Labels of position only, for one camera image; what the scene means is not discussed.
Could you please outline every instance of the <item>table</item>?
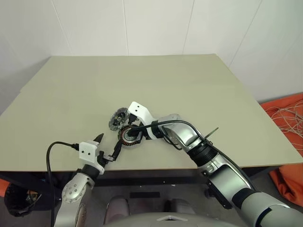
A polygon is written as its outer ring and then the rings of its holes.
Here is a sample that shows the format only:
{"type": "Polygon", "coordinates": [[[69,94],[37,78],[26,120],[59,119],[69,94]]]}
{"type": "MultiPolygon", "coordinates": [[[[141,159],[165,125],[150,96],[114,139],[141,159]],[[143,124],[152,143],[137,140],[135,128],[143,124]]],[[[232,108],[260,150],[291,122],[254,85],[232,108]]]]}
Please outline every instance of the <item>table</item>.
{"type": "MultiPolygon", "coordinates": [[[[287,138],[218,56],[52,57],[0,116],[0,171],[46,171],[54,141],[92,140],[113,152],[111,115],[132,101],[154,117],[178,113],[241,167],[303,162],[287,138]]],[[[71,148],[55,146],[53,171],[83,165],[71,148]]],[[[163,140],[123,149],[106,170],[195,169],[183,151],[163,140]]]]}

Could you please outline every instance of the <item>cable connector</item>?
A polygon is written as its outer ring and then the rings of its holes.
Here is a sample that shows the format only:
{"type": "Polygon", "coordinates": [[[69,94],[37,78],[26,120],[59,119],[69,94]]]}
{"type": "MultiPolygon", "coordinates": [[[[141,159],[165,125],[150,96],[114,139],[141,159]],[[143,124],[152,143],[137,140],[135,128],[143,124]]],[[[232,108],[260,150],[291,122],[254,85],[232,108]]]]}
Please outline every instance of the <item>cable connector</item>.
{"type": "Polygon", "coordinates": [[[72,144],[71,148],[74,148],[75,150],[79,151],[79,143],[72,144]]]}

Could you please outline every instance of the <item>white wall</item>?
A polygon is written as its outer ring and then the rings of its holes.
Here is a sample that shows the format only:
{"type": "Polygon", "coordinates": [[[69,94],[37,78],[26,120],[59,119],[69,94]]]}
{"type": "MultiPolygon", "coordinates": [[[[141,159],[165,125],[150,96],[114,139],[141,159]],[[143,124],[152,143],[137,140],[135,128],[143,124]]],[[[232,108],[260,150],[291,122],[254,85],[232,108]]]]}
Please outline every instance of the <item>white wall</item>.
{"type": "Polygon", "coordinates": [[[0,113],[52,55],[217,53],[259,100],[303,91],[302,0],[0,0],[0,113]]]}

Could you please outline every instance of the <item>orange cloth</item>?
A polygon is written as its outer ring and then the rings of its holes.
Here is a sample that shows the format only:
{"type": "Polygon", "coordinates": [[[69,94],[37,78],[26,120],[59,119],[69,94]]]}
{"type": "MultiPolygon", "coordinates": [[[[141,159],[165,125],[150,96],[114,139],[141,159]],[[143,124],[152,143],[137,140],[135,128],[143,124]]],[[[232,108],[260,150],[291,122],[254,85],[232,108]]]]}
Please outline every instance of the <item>orange cloth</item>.
{"type": "MultiPolygon", "coordinates": [[[[300,93],[285,98],[277,99],[271,102],[263,103],[261,104],[261,106],[268,113],[268,115],[272,117],[278,111],[278,109],[275,107],[291,107],[289,110],[293,111],[293,107],[302,101],[303,93],[300,93]]],[[[299,115],[303,115],[303,107],[297,107],[296,111],[299,115]]],[[[275,114],[273,118],[280,116],[294,117],[294,114],[287,111],[281,111],[275,114]]],[[[287,124],[285,122],[285,119],[283,118],[277,118],[273,121],[276,123],[277,126],[280,127],[287,124]]],[[[294,119],[290,118],[287,119],[287,122],[292,127],[297,123],[294,119]]],[[[291,143],[303,145],[303,139],[299,135],[293,132],[283,132],[291,143]]],[[[294,145],[294,147],[298,150],[301,156],[303,156],[303,151],[299,150],[300,148],[302,149],[302,146],[294,145]]],[[[277,170],[271,171],[269,174],[283,197],[285,197],[290,202],[293,202],[303,207],[303,164],[281,166],[277,170]]]]}
{"type": "Polygon", "coordinates": [[[9,185],[9,182],[0,179],[0,196],[4,197],[5,191],[9,185]]]}

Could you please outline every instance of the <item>tangled cable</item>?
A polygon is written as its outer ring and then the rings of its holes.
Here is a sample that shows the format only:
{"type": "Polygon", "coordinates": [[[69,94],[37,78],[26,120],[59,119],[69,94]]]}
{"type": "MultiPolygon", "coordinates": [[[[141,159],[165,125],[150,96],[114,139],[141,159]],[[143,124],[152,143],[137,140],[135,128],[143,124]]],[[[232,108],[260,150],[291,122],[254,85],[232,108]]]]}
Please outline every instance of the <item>tangled cable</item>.
{"type": "MultiPolygon", "coordinates": [[[[298,136],[300,136],[303,140],[303,115],[299,114],[299,108],[303,108],[303,101],[298,102],[295,106],[288,108],[280,108],[277,106],[272,106],[265,111],[267,112],[269,109],[272,108],[277,109],[277,112],[275,112],[271,116],[271,119],[273,121],[277,119],[283,119],[285,122],[285,125],[278,126],[279,129],[283,133],[287,133],[287,132],[295,133],[298,136]],[[292,116],[284,116],[286,112],[290,113],[292,116]]],[[[292,143],[292,145],[297,150],[303,150],[303,143],[302,144],[292,143]]]]}

